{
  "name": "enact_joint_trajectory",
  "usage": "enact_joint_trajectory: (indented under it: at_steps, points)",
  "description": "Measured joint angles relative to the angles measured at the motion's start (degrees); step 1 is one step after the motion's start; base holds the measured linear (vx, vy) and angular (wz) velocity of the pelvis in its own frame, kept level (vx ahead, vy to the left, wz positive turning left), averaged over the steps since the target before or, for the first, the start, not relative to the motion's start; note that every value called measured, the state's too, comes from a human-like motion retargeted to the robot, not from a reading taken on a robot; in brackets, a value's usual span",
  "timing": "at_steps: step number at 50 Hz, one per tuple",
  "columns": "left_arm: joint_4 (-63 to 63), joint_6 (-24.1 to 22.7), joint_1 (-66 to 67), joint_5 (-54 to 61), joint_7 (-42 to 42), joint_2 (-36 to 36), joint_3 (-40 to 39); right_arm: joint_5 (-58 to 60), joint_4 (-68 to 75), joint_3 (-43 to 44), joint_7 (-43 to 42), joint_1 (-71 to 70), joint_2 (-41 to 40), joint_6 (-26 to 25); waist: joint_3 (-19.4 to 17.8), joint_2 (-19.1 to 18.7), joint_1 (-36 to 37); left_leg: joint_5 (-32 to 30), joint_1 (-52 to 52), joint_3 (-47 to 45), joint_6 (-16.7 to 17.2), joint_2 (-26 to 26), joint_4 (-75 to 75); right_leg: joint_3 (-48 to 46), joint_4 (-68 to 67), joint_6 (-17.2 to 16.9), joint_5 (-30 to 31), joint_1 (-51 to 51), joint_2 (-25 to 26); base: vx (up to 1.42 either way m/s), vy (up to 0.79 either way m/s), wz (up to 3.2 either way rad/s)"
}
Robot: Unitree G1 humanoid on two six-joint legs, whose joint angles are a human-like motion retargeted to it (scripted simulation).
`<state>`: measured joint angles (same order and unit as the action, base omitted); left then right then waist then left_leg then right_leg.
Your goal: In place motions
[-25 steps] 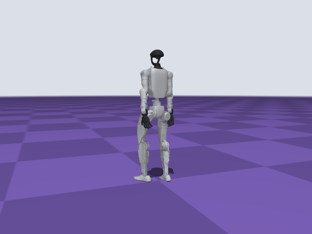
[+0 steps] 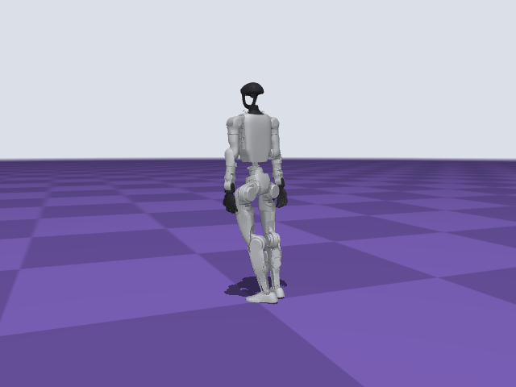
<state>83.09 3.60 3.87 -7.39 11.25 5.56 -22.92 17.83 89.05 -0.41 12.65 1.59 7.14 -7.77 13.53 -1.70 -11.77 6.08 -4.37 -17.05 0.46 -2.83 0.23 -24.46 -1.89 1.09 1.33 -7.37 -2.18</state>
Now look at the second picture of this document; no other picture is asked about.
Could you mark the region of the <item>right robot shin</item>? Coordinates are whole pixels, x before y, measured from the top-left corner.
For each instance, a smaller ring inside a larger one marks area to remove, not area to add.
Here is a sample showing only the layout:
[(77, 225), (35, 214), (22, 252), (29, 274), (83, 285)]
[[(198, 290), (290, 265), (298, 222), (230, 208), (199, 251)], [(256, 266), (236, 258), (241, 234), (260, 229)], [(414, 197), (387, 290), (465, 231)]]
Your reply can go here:
[(278, 236), (278, 245), (275, 248), (268, 248), (265, 251), (268, 253), (268, 267), (270, 269), (270, 277), (272, 281), (272, 289), (277, 286), (280, 287), (280, 266), (281, 266), (281, 238)]

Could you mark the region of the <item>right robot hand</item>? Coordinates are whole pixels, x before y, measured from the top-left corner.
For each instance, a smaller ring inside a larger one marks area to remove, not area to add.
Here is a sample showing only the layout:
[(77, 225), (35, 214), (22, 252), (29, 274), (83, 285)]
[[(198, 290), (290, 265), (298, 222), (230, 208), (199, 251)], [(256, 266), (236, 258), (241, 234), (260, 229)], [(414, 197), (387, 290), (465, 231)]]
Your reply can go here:
[[(276, 204), (276, 207), (277, 208), (280, 208), (280, 207), (283, 207), (287, 204), (287, 197), (286, 197), (286, 191), (285, 189), (283, 188), (285, 186), (285, 182), (284, 182), (284, 178), (282, 177), (281, 178), (281, 185), (278, 185), (279, 186), (279, 195), (277, 196), (277, 204)], [(273, 201), (275, 200), (275, 198), (273, 199)], [(279, 205), (279, 200), (280, 200), (280, 205)]]

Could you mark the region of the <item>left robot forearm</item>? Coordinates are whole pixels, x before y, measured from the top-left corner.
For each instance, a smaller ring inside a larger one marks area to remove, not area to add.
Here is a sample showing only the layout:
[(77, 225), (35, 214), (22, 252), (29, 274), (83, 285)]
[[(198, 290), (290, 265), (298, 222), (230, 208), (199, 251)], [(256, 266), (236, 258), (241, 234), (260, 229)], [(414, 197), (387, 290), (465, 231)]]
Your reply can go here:
[(224, 189), (231, 190), (231, 183), (235, 184), (235, 170), (237, 167), (237, 163), (235, 162), (234, 152), (231, 149), (227, 149), (225, 151), (225, 161), (226, 161), (226, 173), (224, 176)]

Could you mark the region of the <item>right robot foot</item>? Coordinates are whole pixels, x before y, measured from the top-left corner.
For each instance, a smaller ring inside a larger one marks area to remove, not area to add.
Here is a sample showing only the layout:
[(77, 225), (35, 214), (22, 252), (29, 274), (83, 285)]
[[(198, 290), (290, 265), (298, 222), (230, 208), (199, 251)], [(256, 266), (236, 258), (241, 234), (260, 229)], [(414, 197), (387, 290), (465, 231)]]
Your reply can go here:
[(270, 293), (274, 292), (278, 298), (282, 298), (285, 296), (284, 290), (281, 287), (276, 287), (275, 289), (272, 289), (272, 287), (269, 289)]

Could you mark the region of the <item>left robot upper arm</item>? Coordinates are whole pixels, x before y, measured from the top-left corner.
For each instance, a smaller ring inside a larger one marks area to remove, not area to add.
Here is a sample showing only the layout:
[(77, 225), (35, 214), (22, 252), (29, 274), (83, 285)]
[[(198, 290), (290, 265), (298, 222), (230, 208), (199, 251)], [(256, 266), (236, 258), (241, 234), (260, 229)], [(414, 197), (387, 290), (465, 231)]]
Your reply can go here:
[[(239, 129), (243, 126), (243, 116), (235, 116), (227, 120), (228, 142), (234, 152), (235, 160), (239, 157)], [(225, 155), (225, 154), (224, 154)]]

